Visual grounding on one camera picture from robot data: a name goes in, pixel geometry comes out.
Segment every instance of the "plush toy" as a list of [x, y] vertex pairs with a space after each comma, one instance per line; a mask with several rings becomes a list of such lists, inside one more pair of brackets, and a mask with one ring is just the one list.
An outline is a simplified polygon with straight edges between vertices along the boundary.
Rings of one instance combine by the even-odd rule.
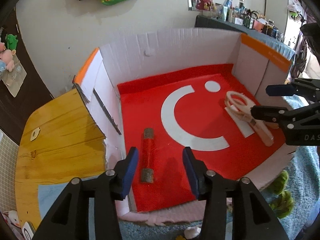
[[3, 42], [0, 42], [0, 52], [5, 50], [5, 44]]
[[11, 223], [13, 223], [17, 228], [21, 228], [17, 211], [15, 210], [9, 211], [8, 217], [10, 218]]
[[7, 41], [7, 49], [14, 50], [17, 48], [18, 40], [17, 35], [8, 34], [5, 38]]
[[3, 216], [4, 221], [7, 223], [9, 228], [12, 230], [14, 235], [18, 240], [24, 240], [22, 236], [22, 231], [20, 228], [18, 213], [16, 211], [9, 211], [9, 212], [0, 212], [0, 216]]
[[289, 180], [289, 173], [284, 170], [282, 171], [279, 176], [267, 187], [269, 191], [272, 193], [279, 195], [281, 192], [284, 191], [285, 186]]
[[186, 240], [183, 236], [178, 236], [176, 240]]
[[290, 11], [289, 15], [291, 16], [292, 20], [294, 20], [296, 23], [297, 22], [302, 22], [304, 23], [306, 20], [303, 18], [303, 16], [301, 15], [301, 12], [297, 12], [297, 11]]
[[16, 50], [5, 50], [3, 52], [0, 52], [0, 59], [6, 64], [6, 69], [11, 72], [14, 69], [14, 61], [13, 61], [13, 55], [16, 54]]
[[211, 6], [211, 0], [200, 0], [199, 3], [196, 5], [196, 9], [198, 10], [209, 10]]
[[276, 216], [281, 219], [291, 214], [294, 204], [295, 202], [291, 196], [291, 192], [284, 190], [280, 193], [278, 198], [270, 204], [270, 207]]
[[188, 227], [187, 229], [184, 230], [184, 237], [185, 239], [194, 239], [197, 236], [199, 236], [200, 232], [201, 232], [201, 226]]

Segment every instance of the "yellow wood surface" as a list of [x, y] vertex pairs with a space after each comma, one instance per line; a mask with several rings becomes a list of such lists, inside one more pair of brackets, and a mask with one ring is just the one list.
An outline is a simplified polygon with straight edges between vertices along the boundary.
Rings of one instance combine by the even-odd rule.
[[[37, 127], [40, 133], [30, 141]], [[29, 221], [37, 229], [41, 222], [39, 184], [58, 184], [103, 173], [104, 138], [76, 89], [33, 112], [23, 131], [15, 177], [22, 226]]]

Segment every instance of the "dark wooden cabinet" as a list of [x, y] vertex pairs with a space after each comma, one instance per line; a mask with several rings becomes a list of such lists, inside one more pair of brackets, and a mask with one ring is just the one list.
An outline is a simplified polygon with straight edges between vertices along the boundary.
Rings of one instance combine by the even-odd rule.
[[16, 55], [27, 72], [16, 97], [13, 97], [6, 85], [0, 81], [0, 129], [19, 145], [29, 116], [36, 109], [52, 100], [52, 95], [33, 66], [23, 44], [20, 32], [18, 32], [15, 10], [12, 10], [2, 27], [8, 33], [17, 35], [19, 42]]

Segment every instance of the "pink plush toy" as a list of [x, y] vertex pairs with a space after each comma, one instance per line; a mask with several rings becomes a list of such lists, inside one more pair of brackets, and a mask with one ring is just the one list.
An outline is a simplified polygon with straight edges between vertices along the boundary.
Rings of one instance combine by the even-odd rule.
[[196, 9], [198, 10], [209, 10], [209, 5], [211, 5], [211, 0], [200, 0], [196, 5]]
[[6, 69], [11, 72], [14, 69], [14, 61], [13, 61], [13, 55], [16, 54], [16, 50], [5, 50], [3, 52], [0, 52], [0, 59], [6, 64]]
[[5, 50], [5, 44], [3, 42], [0, 42], [0, 52]]

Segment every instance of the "stuffed animal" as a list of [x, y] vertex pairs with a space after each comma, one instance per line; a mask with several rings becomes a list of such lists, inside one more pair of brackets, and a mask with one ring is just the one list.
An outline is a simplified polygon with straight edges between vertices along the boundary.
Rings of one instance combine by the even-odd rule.
[[0, 52], [5, 50], [5, 44], [3, 42], [0, 42]]
[[9, 211], [8, 217], [10, 218], [11, 223], [13, 223], [17, 228], [21, 228], [17, 211], [15, 210]]
[[7, 41], [7, 49], [14, 50], [17, 48], [18, 40], [17, 35], [8, 34], [5, 38]]
[[196, 9], [198, 10], [209, 10], [211, 5], [211, 0], [200, 0], [196, 5]]
[[13, 61], [13, 55], [16, 54], [16, 50], [5, 50], [3, 52], [0, 52], [0, 59], [6, 64], [6, 69], [11, 72], [14, 69], [14, 61]]
[[0, 212], [0, 216], [1, 216], [1, 214], [4, 218], [4, 221], [7, 223], [9, 228], [12, 230], [12, 232], [14, 233], [16, 238], [18, 240], [24, 240], [23, 236], [22, 236], [22, 231], [20, 228], [18, 213], [16, 211], [9, 211], [9, 212], [5, 212], [5, 213]]
[[194, 239], [199, 236], [201, 232], [201, 226], [188, 227], [184, 230], [185, 239]]

